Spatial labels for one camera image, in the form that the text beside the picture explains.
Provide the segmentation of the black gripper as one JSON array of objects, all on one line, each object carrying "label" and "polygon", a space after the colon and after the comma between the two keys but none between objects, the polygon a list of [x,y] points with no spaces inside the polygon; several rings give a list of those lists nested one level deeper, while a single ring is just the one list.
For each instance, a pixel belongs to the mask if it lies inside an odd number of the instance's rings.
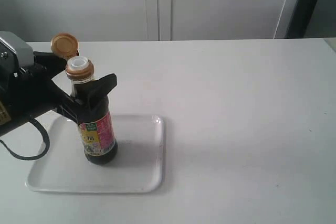
[{"label": "black gripper", "polygon": [[75,122],[78,119],[101,119],[108,113],[108,94],[117,86],[114,73],[73,84],[71,96],[74,101],[52,80],[65,71],[69,59],[52,52],[33,53],[34,64],[30,67],[1,64],[1,135],[51,110]]}]

